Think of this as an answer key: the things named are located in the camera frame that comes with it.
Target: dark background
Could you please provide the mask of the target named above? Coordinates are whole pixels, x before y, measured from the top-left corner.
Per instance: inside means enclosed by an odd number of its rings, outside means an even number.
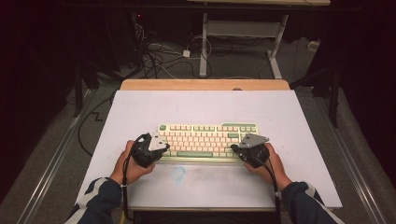
[[[362,3],[332,1],[339,7]],[[393,165],[396,29],[392,19],[395,7],[387,0],[367,4],[366,13],[338,15],[332,22],[323,16],[290,16],[284,39],[289,42],[301,36],[322,39],[308,75],[334,58],[342,65],[341,87],[350,108],[396,186]],[[20,0],[2,3],[0,15],[2,200],[46,126],[66,104],[65,96],[74,85],[77,62],[89,59],[118,71],[120,64],[132,60],[134,51],[125,13],[90,12],[82,18],[79,13],[59,9],[54,1]],[[157,13],[146,14],[142,22],[148,30],[183,44],[191,38],[190,34],[197,35],[201,29],[200,18],[199,14],[197,17],[188,13],[173,16]],[[93,73],[85,71],[83,76],[88,80]],[[328,79],[319,78],[313,85],[323,83],[328,83]]]

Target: person's left hand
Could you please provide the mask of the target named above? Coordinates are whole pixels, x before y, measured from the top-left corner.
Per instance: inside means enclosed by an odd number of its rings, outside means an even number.
[[[119,183],[120,185],[122,184],[122,168],[123,164],[125,162],[125,159],[129,155],[129,151],[132,148],[132,145],[134,144],[134,141],[128,141],[125,147],[125,150],[121,152],[119,159],[117,160],[116,166],[114,167],[114,171],[111,174],[110,178]],[[134,161],[134,158],[131,157],[129,160],[128,164],[128,170],[126,172],[126,177],[127,177],[127,184],[132,184],[136,180],[138,180],[142,175],[146,175],[152,172],[154,169],[155,164],[152,163],[148,168],[144,168],[136,164]]]

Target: metal rail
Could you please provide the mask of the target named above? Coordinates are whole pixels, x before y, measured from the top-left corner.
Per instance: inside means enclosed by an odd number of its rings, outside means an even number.
[[[42,203],[48,189],[50,188],[50,184],[52,183],[52,180],[55,177],[64,159],[64,155],[66,154],[67,149],[69,148],[70,140],[74,136],[75,130],[78,128],[78,125],[82,122],[82,118],[86,114],[87,108],[89,107],[89,104],[92,101],[94,94],[95,91],[87,90],[84,96],[84,99],[86,99],[85,106],[83,107],[79,116],[72,120],[70,126],[68,127],[66,133],[64,134],[64,137],[62,138],[61,143],[59,144],[51,161],[49,162],[46,171],[41,176],[37,184],[37,187],[35,188],[35,191],[33,192],[31,198],[29,199],[29,202],[26,204],[25,208],[23,209],[23,212],[20,218],[18,219],[17,223],[25,224],[25,223],[31,223],[33,221],[33,218],[35,217],[35,213],[37,212],[38,207]]]
[[[332,130],[332,134],[337,141],[337,144],[340,149],[340,156],[343,160],[344,164],[346,165],[346,170],[349,173],[349,176],[355,186],[356,191],[358,192],[359,196],[361,197],[361,202],[363,203],[364,208],[368,216],[370,217],[373,223],[387,223],[385,220],[381,210],[379,209],[377,202],[373,196],[373,193],[370,187],[367,185],[366,181],[364,180],[361,171],[359,170],[353,156],[350,154],[347,144],[345,143],[342,135],[338,131],[338,129],[332,126],[332,122],[327,117],[327,107],[322,99],[317,100],[317,104],[323,118],[326,120],[330,130]]]

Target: spacebar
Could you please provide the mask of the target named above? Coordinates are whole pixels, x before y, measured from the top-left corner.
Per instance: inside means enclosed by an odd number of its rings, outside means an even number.
[[[191,157],[191,158],[212,158],[213,153],[211,152],[189,152],[189,151],[179,151],[177,153],[178,157]]]

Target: gray carpet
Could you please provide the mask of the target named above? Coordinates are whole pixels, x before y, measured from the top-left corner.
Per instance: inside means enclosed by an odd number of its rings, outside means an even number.
[[[303,77],[314,56],[314,53],[306,50],[307,43],[302,39],[299,42],[281,45],[276,58],[282,76],[288,82]],[[258,46],[239,46],[241,49],[234,49],[232,52],[229,52],[229,47],[213,48],[209,56],[212,69],[210,78],[272,78],[271,69],[264,55],[264,51],[270,49],[271,44],[272,41],[266,39]],[[214,47],[216,45],[226,46],[222,43],[213,44]],[[184,49],[172,43],[167,43],[167,46],[178,52]],[[166,60],[177,57],[169,54],[162,56]],[[191,55],[191,57],[197,56],[199,56],[197,53]],[[198,75],[198,61],[188,60],[188,62],[192,63],[194,74]],[[171,63],[164,63],[163,67],[169,65]],[[121,74],[128,71],[129,69],[125,67]],[[160,71],[157,74],[158,78],[193,78],[188,63],[176,64],[166,68],[166,71]],[[134,78],[144,75],[142,71]],[[154,76],[154,73],[151,72],[148,76]],[[98,77],[100,88],[97,91],[88,91],[84,110],[77,119],[73,118],[74,94],[70,93],[68,98],[70,104],[48,127],[13,188],[0,205],[0,223],[17,223],[29,202],[31,206],[22,218],[27,220],[26,223],[63,223],[67,219],[91,159],[78,141],[78,127],[82,124],[80,132],[82,145],[88,152],[93,153],[111,104],[110,101],[106,101],[97,106],[119,87],[118,83],[104,75],[99,74]],[[342,91],[339,99],[338,129],[332,127],[326,116],[328,99],[314,98],[309,88],[300,88],[296,92],[344,206],[334,213],[345,223],[392,223],[396,220],[395,189],[368,147],[359,125],[348,110],[347,100]],[[95,113],[89,113],[94,108],[96,108]],[[77,128],[69,129],[73,124]],[[352,168],[344,149],[354,159]],[[52,169],[49,170],[51,164],[59,164],[59,166],[51,166]],[[42,193],[35,192],[42,177],[48,181],[46,185],[48,188]],[[361,183],[365,184],[367,189],[361,190]],[[370,193],[372,200],[364,199],[364,196],[367,196],[364,193],[367,192]],[[120,214],[120,210],[113,214],[116,223],[120,220]],[[282,223],[290,223],[287,213],[282,213]]]

